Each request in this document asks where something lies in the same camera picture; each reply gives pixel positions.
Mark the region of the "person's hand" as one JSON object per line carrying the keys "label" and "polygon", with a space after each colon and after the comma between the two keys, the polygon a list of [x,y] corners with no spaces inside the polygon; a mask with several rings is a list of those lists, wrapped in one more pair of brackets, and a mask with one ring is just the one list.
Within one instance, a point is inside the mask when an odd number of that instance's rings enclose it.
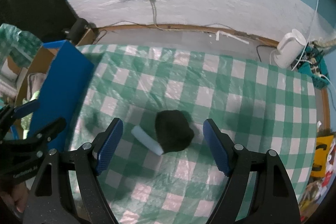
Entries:
{"label": "person's hand", "polygon": [[23,213],[29,198],[29,188],[25,182],[14,185],[9,183],[6,185],[1,182],[1,198],[9,207],[15,207],[18,212]]}

